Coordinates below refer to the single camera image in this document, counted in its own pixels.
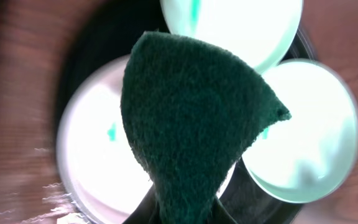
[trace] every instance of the black tray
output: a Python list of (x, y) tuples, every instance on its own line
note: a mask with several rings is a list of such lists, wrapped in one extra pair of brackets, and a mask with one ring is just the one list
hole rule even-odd
[[(145, 30), (168, 32), (159, 0), (112, 1), (101, 6), (78, 36), (63, 66), (57, 95), (56, 131), (63, 110), (79, 85), (99, 67), (130, 54)], [(301, 28), (283, 59), (290, 58), (316, 60)], [(281, 202), (267, 195), (250, 178), (242, 160), (236, 164), (221, 201), (238, 224), (287, 224), (301, 208), (299, 204)]]

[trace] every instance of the table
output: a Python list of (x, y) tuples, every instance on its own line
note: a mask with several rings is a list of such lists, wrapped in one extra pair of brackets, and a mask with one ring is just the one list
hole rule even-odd
[[(0, 1), (0, 223), (61, 216), (54, 208), (64, 195), (50, 196), (59, 186), (50, 184), (60, 182), (52, 129), (57, 83), (75, 35), (103, 2)], [(358, 103), (358, 1), (305, 0), (302, 24)], [(309, 223), (358, 224), (358, 162), (339, 190), (305, 205), (293, 222)]]

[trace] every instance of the teal logo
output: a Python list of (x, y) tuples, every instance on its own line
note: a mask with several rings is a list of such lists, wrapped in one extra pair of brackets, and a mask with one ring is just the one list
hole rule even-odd
[(109, 136), (110, 141), (116, 140), (116, 124), (113, 123), (109, 131), (107, 131), (107, 135)]
[(267, 133), (269, 132), (269, 128), (264, 129), (262, 133), (262, 139), (267, 139)]

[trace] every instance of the white object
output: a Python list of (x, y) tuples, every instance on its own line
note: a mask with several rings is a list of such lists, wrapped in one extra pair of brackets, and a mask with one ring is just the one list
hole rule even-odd
[(160, 0), (172, 34), (217, 45), (257, 72), (276, 66), (298, 29), (303, 0)]
[(261, 134), (242, 158), (271, 196), (307, 203), (327, 196), (349, 175), (358, 155), (358, 107), (338, 74), (320, 63), (291, 60), (262, 77), (292, 119)]
[[(122, 78), (129, 57), (105, 65), (70, 100), (58, 132), (58, 166), (82, 211), (99, 223), (122, 223), (152, 186), (122, 126)], [(234, 166), (219, 189), (227, 187)]]

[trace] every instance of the green cloth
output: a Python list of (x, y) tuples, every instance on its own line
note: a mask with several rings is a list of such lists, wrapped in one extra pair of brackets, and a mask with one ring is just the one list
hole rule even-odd
[(290, 113), (263, 78), (217, 46), (146, 32), (125, 69), (129, 145), (155, 185), (163, 224), (204, 224), (230, 167)]

